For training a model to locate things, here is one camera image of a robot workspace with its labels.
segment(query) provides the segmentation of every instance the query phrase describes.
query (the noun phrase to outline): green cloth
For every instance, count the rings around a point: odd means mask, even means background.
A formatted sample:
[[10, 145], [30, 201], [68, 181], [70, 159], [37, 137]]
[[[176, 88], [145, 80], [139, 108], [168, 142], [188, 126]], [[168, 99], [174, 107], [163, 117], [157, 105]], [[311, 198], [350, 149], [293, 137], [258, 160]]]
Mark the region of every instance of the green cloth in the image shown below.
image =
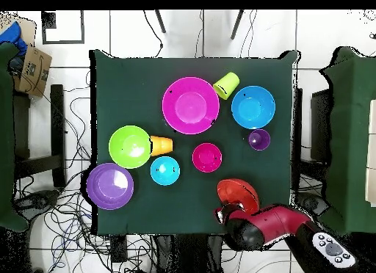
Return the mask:
[[[137, 125], [149, 135], [171, 138], [174, 150], [167, 155], [181, 168], [171, 186], [159, 186], [151, 179], [154, 158], [129, 170], [133, 197], [117, 210], [98, 209], [98, 234], [223, 233], [214, 210], [221, 206], [217, 184], [224, 178], [252, 184], [262, 206], [289, 204], [292, 64], [296, 59], [296, 51], [281, 59], [117, 59], [95, 51], [97, 164], [112, 162], [109, 138], [119, 127]], [[238, 75], [240, 84], [227, 101], [220, 99], [215, 124], [197, 135], [174, 132], [162, 114], [166, 89], [185, 76], [213, 84], [230, 71]], [[262, 86], [275, 98], [275, 116], [266, 126], [271, 144], [264, 151], [249, 146], [250, 130], [239, 126], [231, 114], [232, 98], [248, 85]], [[192, 164], [192, 152], [202, 142], [212, 142], [222, 151], [223, 162], [215, 172], [199, 172]]]
[[320, 220], [339, 234], [376, 232], [376, 208], [365, 201], [369, 105], [376, 99], [376, 59], [351, 48], [335, 52], [325, 68], [334, 105], [330, 113], [332, 162], [326, 181], [331, 204]]
[[13, 131], [13, 79], [8, 72], [9, 61], [18, 53], [12, 43], [0, 44], [0, 226], [24, 231], [29, 223], [12, 208], [15, 183], [15, 134]]

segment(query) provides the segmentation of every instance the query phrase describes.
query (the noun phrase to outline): button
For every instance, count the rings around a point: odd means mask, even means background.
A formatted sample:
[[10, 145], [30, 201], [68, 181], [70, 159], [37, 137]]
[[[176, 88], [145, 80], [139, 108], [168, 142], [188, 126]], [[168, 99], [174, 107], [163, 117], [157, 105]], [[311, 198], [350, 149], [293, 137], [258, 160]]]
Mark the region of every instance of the button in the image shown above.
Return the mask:
[[325, 251], [329, 256], [338, 256], [344, 252], [342, 247], [340, 247], [337, 243], [329, 243], [326, 246]]

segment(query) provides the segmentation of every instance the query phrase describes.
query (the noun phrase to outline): cardboard box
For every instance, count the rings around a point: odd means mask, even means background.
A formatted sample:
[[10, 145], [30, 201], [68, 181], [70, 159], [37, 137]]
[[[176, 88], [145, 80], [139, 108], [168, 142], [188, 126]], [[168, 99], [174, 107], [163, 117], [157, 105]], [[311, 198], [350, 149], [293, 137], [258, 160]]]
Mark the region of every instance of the cardboard box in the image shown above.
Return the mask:
[[15, 90], [43, 97], [52, 57], [34, 47], [35, 31], [37, 28], [34, 21], [0, 14], [0, 33], [7, 30], [14, 21], [17, 21], [20, 25], [21, 38], [28, 45], [21, 78], [17, 75], [13, 76]]

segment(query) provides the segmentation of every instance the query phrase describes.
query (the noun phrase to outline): white controller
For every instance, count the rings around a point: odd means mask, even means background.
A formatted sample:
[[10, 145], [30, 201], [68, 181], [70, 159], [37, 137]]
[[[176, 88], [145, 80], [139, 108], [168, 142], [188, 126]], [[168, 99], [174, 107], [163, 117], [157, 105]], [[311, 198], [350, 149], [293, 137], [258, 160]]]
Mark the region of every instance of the white controller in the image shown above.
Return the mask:
[[350, 268], [355, 264], [354, 256], [327, 233], [315, 233], [312, 243], [336, 268]]

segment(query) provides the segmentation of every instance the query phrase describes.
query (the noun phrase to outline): pink plate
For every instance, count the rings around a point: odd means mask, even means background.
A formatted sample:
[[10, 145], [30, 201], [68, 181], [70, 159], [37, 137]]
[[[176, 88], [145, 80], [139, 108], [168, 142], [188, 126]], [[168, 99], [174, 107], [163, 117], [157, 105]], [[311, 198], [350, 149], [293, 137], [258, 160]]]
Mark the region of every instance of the pink plate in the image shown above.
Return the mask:
[[162, 111], [173, 129], [183, 134], [199, 134], [217, 119], [220, 100], [210, 83], [186, 77], [167, 88], [162, 99]]
[[222, 163], [222, 153], [216, 145], [204, 142], [194, 149], [192, 161], [201, 172], [214, 172]]

